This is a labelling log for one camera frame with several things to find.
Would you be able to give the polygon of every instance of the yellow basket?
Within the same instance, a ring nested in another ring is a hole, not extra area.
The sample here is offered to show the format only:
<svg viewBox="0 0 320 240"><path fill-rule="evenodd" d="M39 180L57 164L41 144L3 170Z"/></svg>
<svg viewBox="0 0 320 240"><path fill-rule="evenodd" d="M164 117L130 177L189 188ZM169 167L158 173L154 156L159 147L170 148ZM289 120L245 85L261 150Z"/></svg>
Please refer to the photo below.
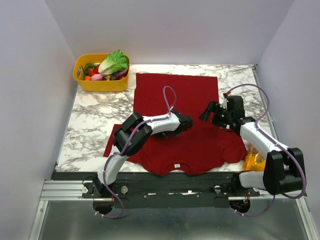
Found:
<svg viewBox="0 0 320 240"><path fill-rule="evenodd" d="M130 59L128 60L128 72L122 80L84 81L84 69L89 63L102 63L109 53L85 54L78 58L73 70L73 77L78 84L87 92L121 92L128 88L128 78L130 71Z"/></svg>

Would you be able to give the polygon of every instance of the red cloth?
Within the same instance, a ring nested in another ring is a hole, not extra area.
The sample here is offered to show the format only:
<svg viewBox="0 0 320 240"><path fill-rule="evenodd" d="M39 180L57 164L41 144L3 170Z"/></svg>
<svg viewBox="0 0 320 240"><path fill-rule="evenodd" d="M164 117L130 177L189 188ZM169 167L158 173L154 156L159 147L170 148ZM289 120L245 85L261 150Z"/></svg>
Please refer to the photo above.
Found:
<svg viewBox="0 0 320 240"><path fill-rule="evenodd" d="M190 115L193 127L177 137L167 139L151 136L142 149L128 160L141 164L146 170L164 176L172 170L183 170L188 175L203 174L227 163L237 163L247 154L241 137L226 132L210 122L198 119L210 101L219 101L218 79L207 76L167 74L136 74L133 111L142 116L166 113L163 87L169 85L177 96L174 109ZM173 94L167 89L169 104ZM113 142L113 132L104 155L108 157Z"/></svg>

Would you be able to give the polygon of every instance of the white wall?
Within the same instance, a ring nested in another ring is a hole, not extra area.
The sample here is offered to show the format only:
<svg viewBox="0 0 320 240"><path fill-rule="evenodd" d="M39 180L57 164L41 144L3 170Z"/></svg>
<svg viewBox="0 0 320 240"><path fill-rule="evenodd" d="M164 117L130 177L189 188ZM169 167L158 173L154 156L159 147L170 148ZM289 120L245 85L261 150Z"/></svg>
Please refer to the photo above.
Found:
<svg viewBox="0 0 320 240"><path fill-rule="evenodd" d="M320 1L296 0L263 54L258 79L278 137L303 151L307 202L320 229Z"/></svg>
<svg viewBox="0 0 320 240"><path fill-rule="evenodd" d="M45 0L74 56L134 64L256 64L293 0Z"/></svg>
<svg viewBox="0 0 320 240"><path fill-rule="evenodd" d="M28 239L63 139L76 82L43 0L1 1L0 239Z"/></svg>

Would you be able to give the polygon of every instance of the lettuce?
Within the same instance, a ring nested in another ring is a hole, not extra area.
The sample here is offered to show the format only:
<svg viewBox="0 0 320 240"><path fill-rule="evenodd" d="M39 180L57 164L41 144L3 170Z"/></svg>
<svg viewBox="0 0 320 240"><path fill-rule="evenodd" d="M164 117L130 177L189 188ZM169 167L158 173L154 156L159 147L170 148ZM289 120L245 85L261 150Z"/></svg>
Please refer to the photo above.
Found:
<svg viewBox="0 0 320 240"><path fill-rule="evenodd" d="M111 52L100 64L98 72L102 75L111 75L118 71L123 71L128 67L128 60L119 49Z"/></svg>

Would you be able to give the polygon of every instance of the marble table top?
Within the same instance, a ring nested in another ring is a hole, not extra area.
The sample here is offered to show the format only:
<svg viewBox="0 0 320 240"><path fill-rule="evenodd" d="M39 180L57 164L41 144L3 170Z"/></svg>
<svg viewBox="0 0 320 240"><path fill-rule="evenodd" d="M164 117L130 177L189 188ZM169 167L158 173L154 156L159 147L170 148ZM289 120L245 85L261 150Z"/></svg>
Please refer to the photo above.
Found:
<svg viewBox="0 0 320 240"><path fill-rule="evenodd" d="M123 92L86 92L78 86L61 152L58 172L97 172L107 160L103 157L114 124L121 124L133 113L136 73L161 73L218 77L220 102L223 93L239 84L255 84L249 65L131 65L128 89ZM247 116L258 118L264 107L258 90L252 86L239 87L232 94L241 94ZM268 120L260 125L270 131ZM225 163L210 172L242 171L243 161ZM147 172L140 164L125 162L121 172Z"/></svg>

